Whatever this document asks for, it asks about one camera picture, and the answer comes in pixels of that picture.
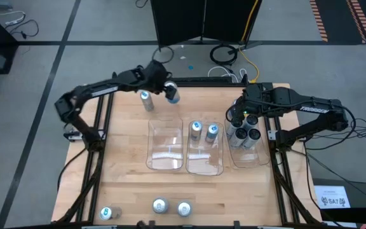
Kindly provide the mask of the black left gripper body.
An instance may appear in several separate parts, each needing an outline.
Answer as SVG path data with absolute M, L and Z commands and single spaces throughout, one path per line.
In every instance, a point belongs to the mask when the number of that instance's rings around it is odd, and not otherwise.
M 169 78 L 170 72 L 166 70 L 164 65 L 157 60 L 152 60 L 141 70 L 143 76 L 140 90 L 145 90 L 154 94 L 160 94 L 164 91 L 165 82 Z

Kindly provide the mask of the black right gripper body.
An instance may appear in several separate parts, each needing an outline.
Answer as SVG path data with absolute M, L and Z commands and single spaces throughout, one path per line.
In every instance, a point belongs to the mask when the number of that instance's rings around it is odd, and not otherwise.
M 270 83 L 252 83 L 248 84 L 242 92 L 243 110 L 241 112 L 248 115 L 268 116 L 268 109 L 271 102 L 269 90 Z

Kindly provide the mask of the silver can blue label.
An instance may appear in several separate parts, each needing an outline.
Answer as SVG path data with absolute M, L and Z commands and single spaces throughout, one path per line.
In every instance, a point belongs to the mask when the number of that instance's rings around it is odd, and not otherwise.
M 166 82 L 165 82 L 165 87 L 166 87 L 166 86 L 168 86 L 168 85 L 171 85 L 171 86 L 173 86 L 173 87 L 175 87 L 175 88 L 177 89 L 177 85 L 176 85 L 174 82 L 172 82 L 172 81 L 166 81 Z M 178 90 L 177 90 L 177 93 L 176 93 L 175 99 L 174 99 L 174 100 L 168 100 L 168 99 L 167 99 L 167 101 L 168 101 L 169 103 L 171 103 L 171 104 L 176 104 L 176 103 L 178 103 L 178 102 L 180 101 L 180 95 L 179 95 Z

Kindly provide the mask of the white Celsius can black lid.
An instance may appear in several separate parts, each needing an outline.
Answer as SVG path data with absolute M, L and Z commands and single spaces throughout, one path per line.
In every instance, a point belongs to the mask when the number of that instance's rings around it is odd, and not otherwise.
M 242 127 L 242 125 L 243 122 L 241 120 L 228 122 L 228 124 L 226 125 L 227 136 L 231 137 L 238 128 Z
M 229 145 L 232 148 L 240 147 L 247 138 L 247 131 L 244 128 L 237 128 L 229 140 Z
M 258 118 L 253 115 L 248 115 L 244 121 L 243 121 L 243 128 L 246 131 L 249 131 L 250 129 L 256 128 L 258 129 Z
M 242 146 L 243 148 L 245 149 L 250 149 L 252 148 L 256 143 L 257 141 L 261 138 L 261 133 L 258 129 L 256 128 L 251 128 L 249 131 L 248 131 L 248 136 L 247 138 L 244 140 Z

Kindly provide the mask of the silver blue Red Bull can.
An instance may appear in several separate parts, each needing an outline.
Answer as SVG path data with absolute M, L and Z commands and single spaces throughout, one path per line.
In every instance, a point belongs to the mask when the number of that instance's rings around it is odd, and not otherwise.
M 122 209 L 120 207 L 105 206 L 99 212 L 99 218 L 103 221 L 110 219 L 118 219 L 122 215 Z
M 193 141 L 199 141 L 201 139 L 201 132 L 203 130 L 203 124 L 200 121 L 193 121 L 191 124 L 191 139 Z
M 217 124 L 213 123 L 209 125 L 207 129 L 205 141 L 208 143 L 213 143 L 219 134 L 219 127 Z
M 140 99 L 144 105 L 146 111 L 152 111 L 154 109 L 153 100 L 151 98 L 151 94 L 147 91 L 140 92 Z

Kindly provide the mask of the long black bar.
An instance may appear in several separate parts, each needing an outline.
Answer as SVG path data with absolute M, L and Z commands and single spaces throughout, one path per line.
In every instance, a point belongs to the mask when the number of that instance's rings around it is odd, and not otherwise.
M 176 84 L 225 84 L 232 83 L 232 79 L 228 76 L 223 77 L 192 77 L 192 78 L 172 78 Z

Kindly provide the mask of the clear plastic bin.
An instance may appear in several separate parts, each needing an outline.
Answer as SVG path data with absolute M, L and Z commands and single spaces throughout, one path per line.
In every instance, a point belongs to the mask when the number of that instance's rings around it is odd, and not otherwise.
M 184 164 L 183 122 L 178 117 L 162 117 L 148 122 L 146 165 L 152 170 L 179 170 Z
M 268 140 L 265 124 L 263 124 L 262 118 L 258 118 L 258 121 L 258 130 L 261 133 L 261 138 L 250 149 L 243 148 L 242 144 L 237 148 L 230 147 L 229 140 L 231 137 L 228 137 L 226 134 L 231 165 L 236 169 L 247 169 L 269 164 L 270 156 L 266 146 Z
M 223 153 L 224 153 L 224 127 L 218 122 L 204 122 L 201 132 L 201 139 L 193 141 L 191 139 L 191 124 L 189 124 L 189 133 L 187 138 L 186 151 L 186 170 L 190 174 L 202 176 L 218 176 L 224 170 Z M 217 124 L 219 134 L 213 143 L 205 141 L 207 129 L 211 124 Z

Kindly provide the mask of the black folding divider panel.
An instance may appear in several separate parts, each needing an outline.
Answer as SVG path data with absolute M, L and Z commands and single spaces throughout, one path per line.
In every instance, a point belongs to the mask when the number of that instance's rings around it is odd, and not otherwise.
M 262 0 L 150 0 L 158 45 L 193 38 L 246 43 Z

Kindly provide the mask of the orange striped black floor mat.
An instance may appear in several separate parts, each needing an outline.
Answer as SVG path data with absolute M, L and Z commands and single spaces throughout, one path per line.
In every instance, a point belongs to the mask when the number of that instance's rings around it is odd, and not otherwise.
M 309 0 L 322 41 L 366 43 L 366 18 L 358 0 Z

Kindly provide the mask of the white SA7 sign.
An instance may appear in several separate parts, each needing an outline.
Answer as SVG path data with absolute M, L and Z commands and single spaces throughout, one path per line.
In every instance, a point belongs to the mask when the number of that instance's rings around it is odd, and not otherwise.
M 318 205 L 321 209 L 350 208 L 349 199 L 343 186 L 315 186 Z

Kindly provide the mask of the black cabinet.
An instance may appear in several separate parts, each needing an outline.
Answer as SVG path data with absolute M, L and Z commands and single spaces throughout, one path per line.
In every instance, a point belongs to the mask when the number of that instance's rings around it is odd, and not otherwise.
M 314 179 L 313 183 L 314 187 L 318 185 L 345 187 L 351 206 L 347 209 L 320 209 L 323 220 L 350 224 L 366 223 L 366 183 L 331 179 Z

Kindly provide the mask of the black aluminium table frame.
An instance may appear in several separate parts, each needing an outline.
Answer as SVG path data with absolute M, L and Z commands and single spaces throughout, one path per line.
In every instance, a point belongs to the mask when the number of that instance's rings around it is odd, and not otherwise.
M 152 170 L 146 165 L 149 120 L 176 116 L 188 134 L 193 120 L 223 122 L 226 109 L 242 90 L 240 85 L 179 84 L 179 103 L 170 104 L 163 94 L 154 95 L 153 112 L 147 112 L 133 92 L 88 101 L 81 116 L 88 124 L 98 118 L 109 133 L 100 181 L 87 194 L 81 219 L 99 225 L 100 210 L 110 206 L 122 209 L 120 218 L 110 220 L 116 226 L 135 226 L 139 221 L 179 228 L 233 227 L 235 221 L 241 226 L 303 222 L 285 190 L 275 183 L 270 161 L 235 169 L 224 150 L 224 170 L 218 176 L 193 175 L 185 167 Z M 168 200 L 165 214 L 153 211 L 153 200 L 158 197 Z M 177 204 L 183 200 L 192 207 L 188 217 L 177 214 Z

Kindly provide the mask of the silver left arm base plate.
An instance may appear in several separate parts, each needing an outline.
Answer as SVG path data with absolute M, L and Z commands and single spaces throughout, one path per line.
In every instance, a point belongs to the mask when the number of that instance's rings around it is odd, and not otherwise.
M 74 142 L 74 141 L 79 141 L 82 140 L 82 134 L 78 131 L 75 130 L 70 130 L 67 132 L 63 133 L 63 136 L 69 141 L 69 142 Z

